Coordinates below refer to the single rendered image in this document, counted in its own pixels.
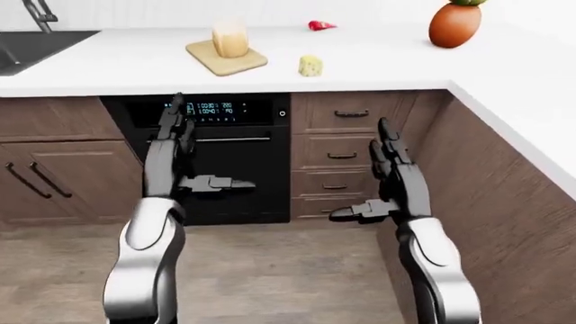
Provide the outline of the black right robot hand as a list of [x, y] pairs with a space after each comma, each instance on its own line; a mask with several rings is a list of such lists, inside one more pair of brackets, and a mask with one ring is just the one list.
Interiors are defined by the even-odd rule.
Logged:
[[426, 180], [410, 158], [400, 133], [386, 118], [378, 121], [378, 132], [380, 138], [371, 140], [368, 149], [373, 176], [379, 180], [379, 197], [334, 210], [329, 221], [367, 224], [392, 218], [401, 224], [432, 215]]

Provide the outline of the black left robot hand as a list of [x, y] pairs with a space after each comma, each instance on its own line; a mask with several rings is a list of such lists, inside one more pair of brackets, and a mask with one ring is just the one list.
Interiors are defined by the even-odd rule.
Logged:
[[158, 124], [159, 132], [150, 142], [144, 162], [143, 196], [175, 199], [183, 190], [208, 194], [256, 188], [255, 183], [231, 177], [192, 175], [195, 126], [187, 115], [183, 94], [175, 94]]

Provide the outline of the bread loaf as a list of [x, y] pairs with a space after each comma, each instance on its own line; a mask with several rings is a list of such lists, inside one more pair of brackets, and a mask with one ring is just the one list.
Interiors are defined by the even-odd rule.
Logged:
[[238, 19], [217, 21], [212, 26], [211, 39], [222, 58], [236, 59], [248, 53], [248, 32], [245, 24]]

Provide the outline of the yellow cheese wedge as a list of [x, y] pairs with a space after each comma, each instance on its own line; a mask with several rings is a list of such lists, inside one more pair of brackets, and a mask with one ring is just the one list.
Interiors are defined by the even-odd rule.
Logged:
[[303, 77], [319, 77], [323, 72], [323, 61], [312, 55], [301, 56], [298, 72]]

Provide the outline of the black built-in oven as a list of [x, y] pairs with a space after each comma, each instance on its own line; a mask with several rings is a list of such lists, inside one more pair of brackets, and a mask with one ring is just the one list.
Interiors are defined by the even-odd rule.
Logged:
[[288, 94], [188, 94], [198, 139], [271, 137], [269, 141], [195, 142], [192, 175], [256, 184], [253, 190], [183, 193], [189, 226], [287, 223], [290, 220]]

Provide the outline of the wooden cabinet double doors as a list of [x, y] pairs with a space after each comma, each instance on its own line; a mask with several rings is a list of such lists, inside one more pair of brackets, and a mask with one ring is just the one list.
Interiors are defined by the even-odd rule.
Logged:
[[[37, 177], [39, 169], [64, 191], [60, 196]], [[5, 169], [51, 194], [43, 199]], [[0, 221], [7, 226], [123, 223], [140, 198], [142, 166], [122, 140], [28, 142], [0, 145]]]

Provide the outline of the light wooden cutting board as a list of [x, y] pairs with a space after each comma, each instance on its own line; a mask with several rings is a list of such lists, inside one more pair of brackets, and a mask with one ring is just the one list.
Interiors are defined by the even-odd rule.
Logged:
[[247, 54], [239, 58], [222, 58], [211, 40], [190, 43], [185, 46], [185, 50], [217, 77], [235, 75], [268, 63], [265, 56], [252, 49], [248, 49]]

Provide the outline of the brown egg-shaped vase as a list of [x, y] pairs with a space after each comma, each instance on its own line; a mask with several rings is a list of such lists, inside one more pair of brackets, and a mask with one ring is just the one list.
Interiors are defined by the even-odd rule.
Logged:
[[481, 22], [482, 11], [478, 4], [450, 2], [433, 16], [428, 26], [428, 38], [439, 48], [458, 48], [473, 37]]

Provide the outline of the dark kitchen sink basin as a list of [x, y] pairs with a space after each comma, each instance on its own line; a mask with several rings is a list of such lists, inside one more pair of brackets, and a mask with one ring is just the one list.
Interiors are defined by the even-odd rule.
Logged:
[[0, 77], [11, 77], [77, 45], [99, 31], [2, 31]]

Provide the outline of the grey metal faucet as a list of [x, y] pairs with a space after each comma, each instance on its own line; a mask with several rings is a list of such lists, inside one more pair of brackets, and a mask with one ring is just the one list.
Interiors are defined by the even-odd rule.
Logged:
[[22, 0], [22, 4], [40, 30], [51, 34], [49, 23], [57, 23], [59, 18], [50, 10], [46, 0]]

